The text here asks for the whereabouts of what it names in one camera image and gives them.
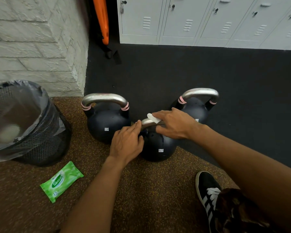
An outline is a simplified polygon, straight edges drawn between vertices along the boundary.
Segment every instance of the floor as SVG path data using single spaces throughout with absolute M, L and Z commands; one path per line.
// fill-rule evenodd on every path
M 54 232 L 88 187 L 109 153 L 109 146 L 91 137 L 81 98 L 54 98 L 72 124 L 69 152 L 51 167 L 15 161 L 0 163 L 0 233 Z M 54 204 L 40 188 L 72 161 L 83 173 Z M 111 232 L 208 232 L 208 218 L 195 190 L 201 170 L 214 175 L 223 188 L 236 187 L 220 168 L 177 148 L 167 161 L 151 163 L 137 157 L 124 170 L 112 217 Z
M 207 124 L 217 132 L 291 167 L 291 51 L 119 44 L 122 63 L 90 42 L 85 94 L 115 93 L 131 117 L 168 109 L 186 90 L 213 88 L 220 101 Z M 200 147 L 185 150 L 217 165 Z

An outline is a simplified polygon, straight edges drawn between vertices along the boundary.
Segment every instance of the white brick wall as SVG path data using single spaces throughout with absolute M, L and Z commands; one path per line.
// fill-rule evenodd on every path
M 0 0 L 0 82 L 26 79 L 50 96 L 82 96 L 87 50 L 83 0 Z

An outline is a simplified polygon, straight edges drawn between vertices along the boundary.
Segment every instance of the brown speckled floor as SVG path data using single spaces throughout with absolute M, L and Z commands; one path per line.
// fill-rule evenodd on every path
M 54 98 L 71 122 L 68 154 L 51 167 L 14 161 L 0 163 L 0 232 L 52 232 L 99 172 L 109 146 L 95 141 L 86 128 L 80 98 Z M 52 204 L 40 188 L 70 160 L 84 174 Z M 113 212 L 112 232 L 208 232 L 205 209 L 194 179 L 198 171 L 212 173 L 223 188 L 236 187 L 226 173 L 177 148 L 161 163 L 137 157 L 124 170 Z

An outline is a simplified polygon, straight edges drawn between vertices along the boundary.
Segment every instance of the pant leg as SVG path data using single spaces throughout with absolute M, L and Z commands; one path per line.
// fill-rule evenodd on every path
M 239 189 L 221 191 L 214 217 L 219 233 L 281 232 Z

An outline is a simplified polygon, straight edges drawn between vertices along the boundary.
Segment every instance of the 12kg kettlebell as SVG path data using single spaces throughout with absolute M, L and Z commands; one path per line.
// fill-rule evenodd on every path
M 198 96 L 210 96 L 211 98 L 204 104 Z M 211 88 L 194 88 L 186 91 L 178 100 L 171 104 L 171 107 L 186 112 L 199 123 L 205 123 L 211 108 L 219 100 L 219 93 Z
M 151 119 L 141 121 L 141 132 L 144 145 L 140 153 L 141 157 L 151 162 L 160 162 L 168 159 L 177 148 L 177 140 L 171 139 L 155 132 L 157 125 L 163 125 L 164 122 L 153 122 Z
M 111 93 L 93 93 L 81 102 L 87 117 L 87 127 L 98 141 L 110 144 L 114 133 L 124 126 L 130 126 L 129 105 L 124 97 Z

